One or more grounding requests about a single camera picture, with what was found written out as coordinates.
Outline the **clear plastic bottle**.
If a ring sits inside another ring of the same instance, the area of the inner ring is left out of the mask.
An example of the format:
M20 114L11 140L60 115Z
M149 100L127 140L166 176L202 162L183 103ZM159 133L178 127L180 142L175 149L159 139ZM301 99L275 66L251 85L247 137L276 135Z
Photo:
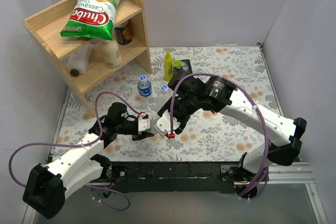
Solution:
M170 95L170 89L168 87L168 90L163 92L161 89L158 92L157 99L156 99L156 108L159 111L163 105L169 100L171 97Z

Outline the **blue label water bottle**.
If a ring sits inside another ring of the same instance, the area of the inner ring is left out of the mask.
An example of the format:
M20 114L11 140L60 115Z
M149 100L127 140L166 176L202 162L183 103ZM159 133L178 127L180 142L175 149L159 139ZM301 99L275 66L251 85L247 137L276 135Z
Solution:
M138 81L138 93L144 105L149 105L152 102L152 86L151 82L145 75L141 75Z

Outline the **red label water bottle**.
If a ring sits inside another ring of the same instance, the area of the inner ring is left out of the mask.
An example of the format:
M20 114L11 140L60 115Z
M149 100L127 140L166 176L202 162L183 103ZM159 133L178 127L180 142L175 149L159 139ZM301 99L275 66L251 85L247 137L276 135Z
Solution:
M156 126L156 123L155 123L154 121L151 121L149 131L150 131L152 134L157 134L157 133L158 133L157 130L156 130L156 128L155 128L155 126Z

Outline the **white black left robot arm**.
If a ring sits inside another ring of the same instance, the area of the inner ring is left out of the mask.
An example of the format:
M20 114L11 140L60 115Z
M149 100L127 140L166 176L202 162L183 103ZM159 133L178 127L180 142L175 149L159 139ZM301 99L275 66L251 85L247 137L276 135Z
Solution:
M118 135L130 135L134 141L152 136L149 116L144 112L130 115L125 104L112 103L108 113L99 117L80 141L79 148L46 165L36 165L30 171L23 201L50 219L59 213L69 196L92 181L106 183L103 195L109 197L115 182L127 169L114 169L112 161L101 152Z

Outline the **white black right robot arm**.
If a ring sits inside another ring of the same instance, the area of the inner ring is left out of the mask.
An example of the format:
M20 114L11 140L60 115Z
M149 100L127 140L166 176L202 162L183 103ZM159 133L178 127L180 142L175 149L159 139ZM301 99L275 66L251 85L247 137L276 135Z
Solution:
M215 74L178 72L168 87L172 97L158 111L154 129L168 138L181 134L191 115L198 110L230 116L263 134L264 143L240 159L237 167L242 180L251 180L271 165L290 166L299 156L307 122L303 118L288 119L258 105L239 85Z

